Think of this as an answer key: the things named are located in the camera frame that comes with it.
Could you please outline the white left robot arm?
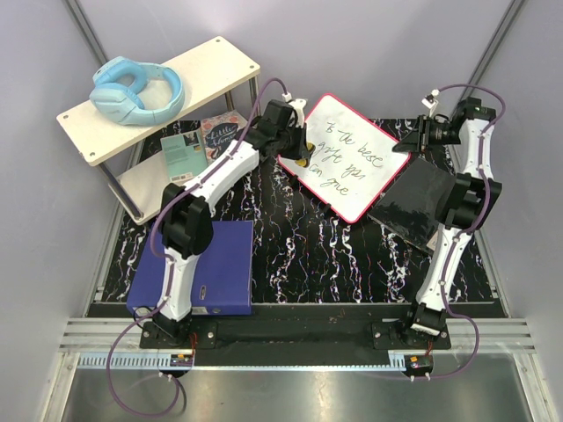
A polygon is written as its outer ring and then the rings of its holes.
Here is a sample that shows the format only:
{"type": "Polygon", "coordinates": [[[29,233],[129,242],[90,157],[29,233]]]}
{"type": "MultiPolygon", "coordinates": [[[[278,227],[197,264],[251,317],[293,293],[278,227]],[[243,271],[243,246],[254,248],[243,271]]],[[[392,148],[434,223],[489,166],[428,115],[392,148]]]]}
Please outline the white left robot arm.
{"type": "Polygon", "coordinates": [[[213,239],[216,203],[266,158],[279,156],[309,165],[315,147],[306,141],[306,104],[305,99],[291,99],[288,94],[269,101],[264,114],[249,120],[203,173],[182,186],[169,184],[163,191],[150,248],[165,261],[165,271],[150,317],[169,347],[182,347],[189,340],[195,269],[213,239]]]}

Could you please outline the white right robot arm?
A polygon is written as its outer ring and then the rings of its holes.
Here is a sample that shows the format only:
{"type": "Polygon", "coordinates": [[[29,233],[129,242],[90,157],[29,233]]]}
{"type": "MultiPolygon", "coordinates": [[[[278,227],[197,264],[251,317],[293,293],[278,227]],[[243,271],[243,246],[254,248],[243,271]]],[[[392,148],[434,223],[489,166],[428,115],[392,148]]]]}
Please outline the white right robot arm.
{"type": "Polygon", "coordinates": [[[419,117],[417,135],[408,135],[395,152],[423,152],[435,146],[464,147],[464,165],[443,191],[435,211],[437,245],[427,276],[408,317],[395,326],[396,337],[407,347],[422,348],[446,329],[447,294],[458,264],[473,233],[480,229],[498,200],[502,183],[494,181],[490,141],[497,120],[493,108],[478,98],[460,101],[449,120],[419,117]]]}

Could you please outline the yellow whiteboard eraser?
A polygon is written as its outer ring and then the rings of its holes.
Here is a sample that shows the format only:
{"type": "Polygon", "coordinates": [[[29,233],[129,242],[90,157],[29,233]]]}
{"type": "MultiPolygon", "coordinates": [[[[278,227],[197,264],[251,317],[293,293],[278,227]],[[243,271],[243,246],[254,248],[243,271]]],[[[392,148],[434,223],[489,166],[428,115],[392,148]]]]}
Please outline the yellow whiteboard eraser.
{"type": "Polygon", "coordinates": [[[299,159],[295,160],[294,163],[299,167],[307,168],[311,163],[311,156],[314,153],[315,148],[314,144],[307,142],[306,152],[304,152],[299,159]]]}

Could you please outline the pink framed whiteboard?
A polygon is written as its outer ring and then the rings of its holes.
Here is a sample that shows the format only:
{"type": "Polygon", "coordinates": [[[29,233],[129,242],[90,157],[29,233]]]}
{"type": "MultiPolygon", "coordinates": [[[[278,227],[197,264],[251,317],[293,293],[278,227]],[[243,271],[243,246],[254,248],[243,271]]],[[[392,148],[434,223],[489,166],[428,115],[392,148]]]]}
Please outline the pink framed whiteboard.
{"type": "Polygon", "coordinates": [[[309,166],[282,157],[278,163],[345,222],[357,222],[411,155],[395,152],[395,138],[331,93],[305,123],[306,140],[315,146],[309,166]]]}

